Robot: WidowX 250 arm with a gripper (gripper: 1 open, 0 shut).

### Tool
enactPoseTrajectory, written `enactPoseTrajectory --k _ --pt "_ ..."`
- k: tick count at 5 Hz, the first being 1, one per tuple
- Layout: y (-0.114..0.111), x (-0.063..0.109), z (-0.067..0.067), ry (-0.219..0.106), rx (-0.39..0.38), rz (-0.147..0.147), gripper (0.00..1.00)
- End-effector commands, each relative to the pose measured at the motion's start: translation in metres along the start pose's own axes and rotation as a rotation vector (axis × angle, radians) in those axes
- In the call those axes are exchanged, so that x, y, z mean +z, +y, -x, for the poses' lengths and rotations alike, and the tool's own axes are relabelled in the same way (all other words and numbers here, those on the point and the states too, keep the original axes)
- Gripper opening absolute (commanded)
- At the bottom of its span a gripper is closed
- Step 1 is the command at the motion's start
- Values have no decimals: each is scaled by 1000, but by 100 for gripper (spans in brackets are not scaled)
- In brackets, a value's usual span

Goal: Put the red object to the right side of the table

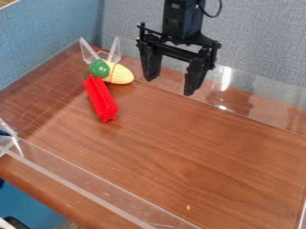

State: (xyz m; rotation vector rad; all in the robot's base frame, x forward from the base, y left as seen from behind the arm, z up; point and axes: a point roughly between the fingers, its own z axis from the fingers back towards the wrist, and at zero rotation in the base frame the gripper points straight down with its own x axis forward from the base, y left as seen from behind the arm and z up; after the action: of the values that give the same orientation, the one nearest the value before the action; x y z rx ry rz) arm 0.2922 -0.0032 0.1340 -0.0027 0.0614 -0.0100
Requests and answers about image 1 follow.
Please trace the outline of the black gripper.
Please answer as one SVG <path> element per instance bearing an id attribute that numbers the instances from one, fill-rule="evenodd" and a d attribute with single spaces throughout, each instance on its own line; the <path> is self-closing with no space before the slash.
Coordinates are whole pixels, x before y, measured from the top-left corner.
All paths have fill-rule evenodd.
<path id="1" fill-rule="evenodd" d="M 153 81 L 161 74 L 163 56 L 190 63 L 186 73 L 185 95 L 191 96 L 202 86 L 209 70 L 215 67 L 221 42 L 201 32 L 187 38 L 178 38 L 138 25 L 141 35 L 137 47 L 141 51 L 143 77 Z"/>

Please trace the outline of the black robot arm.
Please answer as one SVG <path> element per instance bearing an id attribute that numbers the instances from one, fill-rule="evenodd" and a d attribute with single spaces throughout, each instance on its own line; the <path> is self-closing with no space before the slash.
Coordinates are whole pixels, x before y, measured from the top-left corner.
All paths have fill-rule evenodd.
<path id="1" fill-rule="evenodd" d="M 201 88 L 209 70 L 215 67 L 221 42 L 202 34 L 203 16 L 215 18 L 205 10 L 206 0 L 165 0 L 162 31 L 151 30 L 142 22 L 138 25 L 141 36 L 137 47 L 141 51 L 142 72 L 147 81 L 153 81 L 162 71 L 163 56 L 189 63 L 185 95 L 191 96 Z"/>

